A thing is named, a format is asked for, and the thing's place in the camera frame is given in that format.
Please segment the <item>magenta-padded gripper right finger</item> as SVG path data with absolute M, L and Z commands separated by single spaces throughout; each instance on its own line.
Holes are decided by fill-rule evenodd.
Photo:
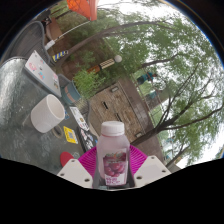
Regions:
M 171 174 L 155 155 L 147 156 L 134 146 L 130 146 L 130 170 L 135 188 L 143 187 Z

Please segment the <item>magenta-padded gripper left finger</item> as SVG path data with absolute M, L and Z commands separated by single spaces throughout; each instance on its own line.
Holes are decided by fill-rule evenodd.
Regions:
M 60 155 L 62 169 L 58 176 L 84 188 L 93 186 L 96 171 L 96 149 L 92 148 L 79 159 L 70 153 L 62 152 Z

